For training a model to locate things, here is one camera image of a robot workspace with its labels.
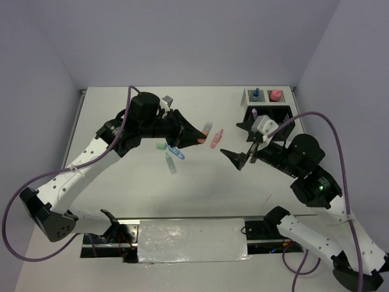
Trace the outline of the green highlighter cap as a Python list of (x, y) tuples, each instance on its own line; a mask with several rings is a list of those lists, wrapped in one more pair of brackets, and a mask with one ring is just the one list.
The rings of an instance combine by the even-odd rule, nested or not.
[(157, 143), (156, 148), (160, 150), (165, 150), (167, 148), (167, 145), (163, 143)]

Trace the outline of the green highlighter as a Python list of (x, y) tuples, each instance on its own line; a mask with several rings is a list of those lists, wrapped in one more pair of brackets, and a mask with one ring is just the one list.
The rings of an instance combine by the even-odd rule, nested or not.
[(166, 162), (168, 164), (168, 168), (169, 168), (170, 173), (171, 174), (177, 173), (176, 166), (174, 164), (173, 158), (168, 153), (166, 153), (165, 154), (165, 159), (166, 159)]

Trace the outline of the orange tip grey highlighter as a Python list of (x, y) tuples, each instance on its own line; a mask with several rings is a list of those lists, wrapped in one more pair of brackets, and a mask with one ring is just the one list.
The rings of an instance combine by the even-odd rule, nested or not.
[(204, 127), (203, 127), (203, 129), (202, 129), (202, 132), (206, 135), (206, 136), (208, 136), (209, 135), (209, 133), (210, 133), (210, 131), (211, 131), (211, 129), (212, 129), (212, 126), (213, 126), (213, 123), (212, 122), (206, 122), (205, 123), (205, 125), (204, 125)]

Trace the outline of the purple highlighter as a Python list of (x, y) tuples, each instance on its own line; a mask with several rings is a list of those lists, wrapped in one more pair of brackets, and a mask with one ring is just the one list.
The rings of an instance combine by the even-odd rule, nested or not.
[(256, 120), (258, 117), (258, 112), (255, 108), (252, 109), (252, 117), (253, 117), (253, 120)]

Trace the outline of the blue cap clear bottle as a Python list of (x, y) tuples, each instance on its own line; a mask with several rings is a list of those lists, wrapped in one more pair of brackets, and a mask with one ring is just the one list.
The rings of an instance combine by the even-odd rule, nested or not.
[(259, 102), (260, 101), (260, 89), (256, 88), (252, 94), (252, 102)]

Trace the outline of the pink cap glue bottle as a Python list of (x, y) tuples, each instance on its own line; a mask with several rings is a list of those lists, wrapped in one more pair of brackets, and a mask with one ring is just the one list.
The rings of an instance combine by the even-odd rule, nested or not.
[(282, 91), (281, 90), (273, 90), (270, 94), (270, 99), (273, 102), (278, 102), (282, 97)]

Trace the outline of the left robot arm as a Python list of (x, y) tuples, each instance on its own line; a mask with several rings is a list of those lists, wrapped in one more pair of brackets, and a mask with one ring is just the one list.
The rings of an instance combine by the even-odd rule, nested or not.
[(126, 108), (103, 124), (83, 152), (65, 171), (19, 197), (29, 216), (50, 242), (69, 234), (95, 234), (104, 242), (117, 239), (121, 225), (108, 210), (76, 210), (72, 203), (94, 179), (117, 163), (143, 138), (164, 138), (171, 147), (198, 145), (206, 136), (177, 109), (150, 92), (128, 97)]

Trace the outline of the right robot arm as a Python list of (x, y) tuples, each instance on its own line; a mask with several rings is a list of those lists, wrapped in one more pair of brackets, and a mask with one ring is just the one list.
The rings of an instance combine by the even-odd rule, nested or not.
[(357, 220), (346, 212), (346, 199), (336, 180), (319, 163), (325, 157), (317, 140), (299, 134), (288, 147), (271, 142), (267, 147), (253, 143), (247, 153), (222, 149), (241, 170), (246, 162), (263, 161), (294, 179), (291, 189), (299, 202), (315, 212), (327, 225), (332, 238), (325, 237), (277, 206), (264, 218), (264, 231), (271, 238), (288, 237), (315, 254), (349, 291), (376, 291), (388, 271), (388, 253), (380, 249)]

